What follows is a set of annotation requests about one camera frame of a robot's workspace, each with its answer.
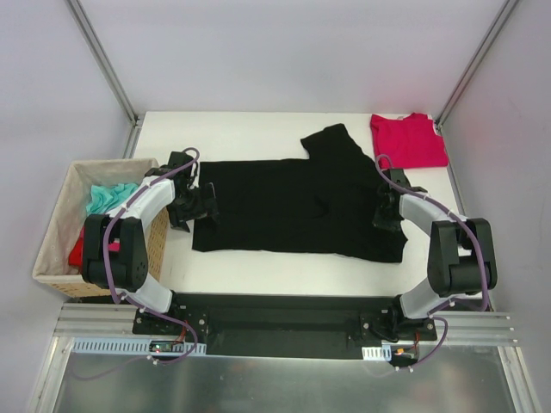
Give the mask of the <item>black flower print t-shirt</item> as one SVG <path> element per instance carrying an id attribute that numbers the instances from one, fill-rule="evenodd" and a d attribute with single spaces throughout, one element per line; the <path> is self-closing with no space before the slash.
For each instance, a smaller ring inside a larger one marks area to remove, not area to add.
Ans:
<path id="1" fill-rule="evenodd" d="M 301 139 L 306 159 L 204 162 L 219 220 L 194 224 L 196 251 L 337 254 L 400 263 L 402 230 L 373 224 L 382 179 L 372 158 L 336 124 Z"/>

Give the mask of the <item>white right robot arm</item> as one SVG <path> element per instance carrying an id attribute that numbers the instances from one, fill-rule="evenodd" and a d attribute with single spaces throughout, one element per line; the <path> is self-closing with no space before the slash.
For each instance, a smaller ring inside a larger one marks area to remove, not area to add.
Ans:
<path id="1" fill-rule="evenodd" d="M 430 239 L 426 276 L 394 300 L 389 333 L 407 339 L 417 331 L 418 320 L 455 304 L 487 311 L 498 280 L 490 223 L 453 213 L 423 188 L 412 187 L 401 169 L 380 175 L 374 227 L 398 232 L 407 220 Z"/>

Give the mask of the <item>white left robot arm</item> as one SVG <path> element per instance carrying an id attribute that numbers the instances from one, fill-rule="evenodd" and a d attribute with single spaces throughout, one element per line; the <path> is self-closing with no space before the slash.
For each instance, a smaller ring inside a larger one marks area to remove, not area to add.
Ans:
<path id="1" fill-rule="evenodd" d="M 199 156 L 195 148 L 173 151 L 168 163 L 149 169 L 119 206 L 84 222 L 84 281 L 108 289 L 116 303 L 125 299 L 154 311 L 152 324 L 165 335 L 180 329 L 183 316 L 171 306 L 173 292 L 150 274 L 145 230 L 161 212 L 179 231 L 189 232 L 192 220 L 220 222 L 214 185 L 195 182 Z"/>

